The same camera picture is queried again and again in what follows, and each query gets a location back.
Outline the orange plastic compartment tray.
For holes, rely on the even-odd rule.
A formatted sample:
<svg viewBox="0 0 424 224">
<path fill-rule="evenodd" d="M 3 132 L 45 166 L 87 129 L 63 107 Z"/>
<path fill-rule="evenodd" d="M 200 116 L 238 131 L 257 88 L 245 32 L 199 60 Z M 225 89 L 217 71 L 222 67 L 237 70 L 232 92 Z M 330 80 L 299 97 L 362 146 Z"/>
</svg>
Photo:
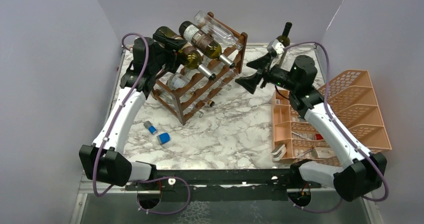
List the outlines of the orange plastic compartment tray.
<svg viewBox="0 0 424 224">
<path fill-rule="evenodd" d="M 307 121 L 302 121 L 288 100 L 289 92 L 277 90 L 271 99 L 271 150 L 276 145 L 285 144 L 286 154 L 278 161 L 296 162 L 300 159 L 316 159 L 313 148 L 329 147 L 324 140 L 315 140 L 316 129 Z"/>
</svg>

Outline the brown wooden wine rack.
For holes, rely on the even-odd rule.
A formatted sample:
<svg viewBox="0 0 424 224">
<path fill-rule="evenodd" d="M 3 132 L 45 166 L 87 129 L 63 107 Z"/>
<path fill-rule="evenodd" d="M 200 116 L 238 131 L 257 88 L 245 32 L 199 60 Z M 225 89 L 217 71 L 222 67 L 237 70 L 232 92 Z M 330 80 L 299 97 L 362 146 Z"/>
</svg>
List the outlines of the brown wooden wine rack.
<svg viewBox="0 0 424 224">
<path fill-rule="evenodd" d="M 201 108 L 214 106 L 213 97 L 231 89 L 230 81 L 242 70 L 247 37 L 217 20 L 212 12 L 199 11 L 193 21 L 184 21 L 178 31 L 159 27 L 159 37 L 185 41 L 177 49 L 177 71 L 164 79 L 159 73 L 158 87 L 152 91 L 181 124 L 193 116 L 203 116 Z"/>
</svg>

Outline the green wine bottle silver cap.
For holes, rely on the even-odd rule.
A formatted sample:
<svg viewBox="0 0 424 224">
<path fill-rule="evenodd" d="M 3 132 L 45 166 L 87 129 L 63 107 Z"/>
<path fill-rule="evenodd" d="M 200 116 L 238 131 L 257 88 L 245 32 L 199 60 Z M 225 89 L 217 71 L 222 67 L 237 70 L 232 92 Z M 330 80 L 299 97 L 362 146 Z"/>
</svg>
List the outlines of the green wine bottle silver cap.
<svg viewBox="0 0 424 224">
<path fill-rule="evenodd" d="M 174 38 L 174 39 L 184 39 L 179 34 L 175 33 L 173 30 L 171 30 L 167 26 L 161 26 L 159 27 L 156 32 L 163 33 L 166 37 Z M 190 70 L 197 70 L 201 74 L 203 74 L 208 80 L 215 80 L 216 75 L 212 73 L 208 68 L 202 65 L 203 58 L 200 55 L 200 53 L 197 51 L 197 49 L 190 43 L 187 43 L 183 47 L 183 51 L 186 54 L 184 67 L 190 69 Z"/>
</svg>

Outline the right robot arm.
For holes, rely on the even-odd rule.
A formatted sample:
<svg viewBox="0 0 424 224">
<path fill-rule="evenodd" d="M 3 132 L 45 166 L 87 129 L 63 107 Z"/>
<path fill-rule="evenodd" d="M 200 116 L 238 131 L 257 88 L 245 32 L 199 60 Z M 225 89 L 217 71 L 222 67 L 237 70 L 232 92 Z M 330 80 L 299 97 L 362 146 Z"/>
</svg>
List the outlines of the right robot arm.
<svg viewBox="0 0 424 224">
<path fill-rule="evenodd" d="M 334 188 L 339 196 L 348 202 L 384 187 L 379 202 L 389 196 L 389 186 L 384 177 L 387 159 L 382 153 L 372 153 L 336 117 L 324 97 L 313 86 L 317 68 L 313 58 L 297 56 L 289 71 L 272 65 L 274 57 L 266 54 L 247 64 L 256 73 L 235 80 L 246 91 L 254 94 L 257 86 L 270 83 L 289 91 L 291 107 L 318 133 L 332 148 L 340 161 L 341 168 L 302 161 L 298 168 L 289 173 L 289 183 L 300 188 L 308 181 Z"/>
</svg>

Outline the clear bottle lower rack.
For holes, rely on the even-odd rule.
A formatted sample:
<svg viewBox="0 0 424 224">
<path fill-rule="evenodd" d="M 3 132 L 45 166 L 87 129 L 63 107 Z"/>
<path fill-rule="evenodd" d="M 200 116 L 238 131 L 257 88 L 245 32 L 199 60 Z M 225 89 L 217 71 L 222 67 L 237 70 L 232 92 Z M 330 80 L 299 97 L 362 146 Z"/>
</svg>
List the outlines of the clear bottle lower rack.
<svg viewBox="0 0 424 224">
<path fill-rule="evenodd" d="M 181 75 L 180 73 L 176 73 L 176 74 L 173 74 L 168 79 L 166 84 L 167 84 L 169 89 L 177 90 L 179 88 L 185 87 L 189 82 L 190 82 L 190 80 L 188 79 L 187 76 Z M 219 80 L 216 79 L 216 83 L 214 83 L 208 89 L 208 91 L 212 91 L 213 89 L 216 89 L 216 88 L 224 88 L 226 90 L 231 90 L 232 86 L 230 84 L 225 83 L 223 78 L 220 78 Z"/>
</svg>

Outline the orange plastic file organizer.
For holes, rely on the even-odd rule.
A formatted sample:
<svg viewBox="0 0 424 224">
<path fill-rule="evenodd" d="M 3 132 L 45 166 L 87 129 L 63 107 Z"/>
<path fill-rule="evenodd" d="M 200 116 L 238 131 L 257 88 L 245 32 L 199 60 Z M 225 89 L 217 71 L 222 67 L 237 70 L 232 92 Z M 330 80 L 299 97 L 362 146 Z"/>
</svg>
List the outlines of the orange plastic file organizer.
<svg viewBox="0 0 424 224">
<path fill-rule="evenodd" d="M 341 148 L 331 147 L 334 155 L 325 158 L 325 164 L 338 162 L 346 168 L 363 160 L 361 151 L 376 154 L 392 149 L 367 71 L 346 70 L 331 80 L 328 88 L 332 115 L 344 124 L 357 148 L 344 140 Z"/>
</svg>

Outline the green wine bottle black cap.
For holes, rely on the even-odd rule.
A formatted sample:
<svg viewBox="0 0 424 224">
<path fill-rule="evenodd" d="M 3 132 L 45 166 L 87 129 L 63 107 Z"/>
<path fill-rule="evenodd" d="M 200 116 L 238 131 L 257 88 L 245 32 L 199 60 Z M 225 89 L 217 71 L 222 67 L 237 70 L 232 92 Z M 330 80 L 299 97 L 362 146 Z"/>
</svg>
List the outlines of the green wine bottle black cap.
<svg viewBox="0 0 424 224">
<path fill-rule="evenodd" d="M 287 47 L 291 44 L 291 41 L 290 41 L 290 38 L 289 38 L 289 32 L 290 32 L 291 28 L 292 28 L 292 23 L 286 22 L 282 34 L 277 38 L 283 44 L 284 47 Z M 285 50 L 283 52 L 283 54 L 281 55 L 281 58 L 280 58 L 280 60 L 277 64 L 278 67 L 282 66 L 287 52 L 288 51 Z"/>
</svg>

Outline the blue grey sharpener block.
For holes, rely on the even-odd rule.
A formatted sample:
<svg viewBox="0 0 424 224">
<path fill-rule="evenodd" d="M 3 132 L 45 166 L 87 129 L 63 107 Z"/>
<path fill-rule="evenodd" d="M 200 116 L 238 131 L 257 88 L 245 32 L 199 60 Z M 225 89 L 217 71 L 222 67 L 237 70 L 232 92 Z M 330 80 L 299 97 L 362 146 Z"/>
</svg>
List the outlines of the blue grey sharpener block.
<svg viewBox="0 0 424 224">
<path fill-rule="evenodd" d="M 157 140 L 160 145 L 166 144 L 171 140 L 169 133 L 161 133 L 157 135 Z"/>
</svg>

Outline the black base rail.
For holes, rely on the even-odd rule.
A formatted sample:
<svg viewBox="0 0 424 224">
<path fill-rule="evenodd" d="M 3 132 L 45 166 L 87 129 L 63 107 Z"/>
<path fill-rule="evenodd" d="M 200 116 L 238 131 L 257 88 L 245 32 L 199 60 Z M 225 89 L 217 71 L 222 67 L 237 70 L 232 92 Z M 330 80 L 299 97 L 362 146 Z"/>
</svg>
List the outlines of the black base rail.
<svg viewBox="0 0 424 224">
<path fill-rule="evenodd" d="M 291 169 L 158 170 L 153 183 L 133 181 L 126 191 L 164 202 L 287 201 L 287 192 L 320 188 Z"/>
</svg>

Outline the cork bottle end lower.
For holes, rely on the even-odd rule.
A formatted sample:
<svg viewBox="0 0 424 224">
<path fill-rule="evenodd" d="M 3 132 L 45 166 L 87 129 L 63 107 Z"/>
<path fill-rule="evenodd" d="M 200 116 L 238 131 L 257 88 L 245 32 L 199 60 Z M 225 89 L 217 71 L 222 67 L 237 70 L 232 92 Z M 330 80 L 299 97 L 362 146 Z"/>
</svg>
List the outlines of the cork bottle end lower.
<svg viewBox="0 0 424 224">
<path fill-rule="evenodd" d="M 214 107 L 215 102 L 214 102 L 214 101 L 212 101 L 212 100 L 209 100 L 209 101 L 207 101 L 207 105 L 208 105 L 209 107 Z"/>
</svg>

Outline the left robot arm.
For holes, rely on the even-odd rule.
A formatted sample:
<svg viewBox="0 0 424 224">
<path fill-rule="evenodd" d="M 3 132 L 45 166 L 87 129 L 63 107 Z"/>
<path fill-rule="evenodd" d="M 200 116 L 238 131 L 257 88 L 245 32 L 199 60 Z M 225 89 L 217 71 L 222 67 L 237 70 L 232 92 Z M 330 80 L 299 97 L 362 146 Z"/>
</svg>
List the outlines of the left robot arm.
<svg viewBox="0 0 424 224">
<path fill-rule="evenodd" d="M 90 145 L 82 145 L 79 158 L 88 179 L 124 186 L 138 181 L 144 189 L 157 184 L 156 167 L 130 162 L 123 156 L 124 146 L 134 119 L 148 99 L 159 74 L 176 72 L 180 66 L 178 51 L 187 44 L 161 34 L 138 36 L 132 46 L 133 60 L 120 80 L 120 89 L 108 119 Z"/>
</svg>

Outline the green wine bottle white label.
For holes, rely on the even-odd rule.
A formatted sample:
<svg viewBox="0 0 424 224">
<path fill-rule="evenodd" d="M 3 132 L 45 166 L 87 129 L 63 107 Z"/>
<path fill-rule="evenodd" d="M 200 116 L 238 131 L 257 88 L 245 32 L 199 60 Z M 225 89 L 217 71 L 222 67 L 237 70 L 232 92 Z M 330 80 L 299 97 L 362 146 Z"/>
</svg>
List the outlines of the green wine bottle white label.
<svg viewBox="0 0 424 224">
<path fill-rule="evenodd" d="M 224 55 L 221 45 L 191 21 L 184 21 L 179 26 L 178 31 L 183 38 L 198 48 L 206 57 L 217 59 L 229 68 L 235 67 L 235 63 Z"/>
</svg>

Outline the small blue grey cap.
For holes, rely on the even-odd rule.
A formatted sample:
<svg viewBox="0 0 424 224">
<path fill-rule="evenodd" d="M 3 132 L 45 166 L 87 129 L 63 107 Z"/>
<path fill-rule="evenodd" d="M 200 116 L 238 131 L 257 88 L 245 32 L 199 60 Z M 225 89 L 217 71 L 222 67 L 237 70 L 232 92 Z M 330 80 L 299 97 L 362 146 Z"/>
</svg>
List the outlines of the small blue grey cap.
<svg viewBox="0 0 424 224">
<path fill-rule="evenodd" d="M 150 121 L 145 121 L 143 125 L 152 135 L 157 133 L 157 129 L 152 125 Z"/>
</svg>

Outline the white box in tray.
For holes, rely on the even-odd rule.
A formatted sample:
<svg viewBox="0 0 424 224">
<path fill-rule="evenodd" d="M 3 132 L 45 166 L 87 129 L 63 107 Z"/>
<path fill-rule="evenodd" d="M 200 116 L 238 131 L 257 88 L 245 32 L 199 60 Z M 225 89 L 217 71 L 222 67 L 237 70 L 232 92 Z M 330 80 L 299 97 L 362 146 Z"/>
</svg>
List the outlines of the white box in tray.
<svg viewBox="0 0 424 224">
<path fill-rule="evenodd" d="M 312 150 L 312 155 L 316 159 L 327 159 L 327 158 L 334 157 L 336 154 L 331 148 L 315 147 Z"/>
</svg>

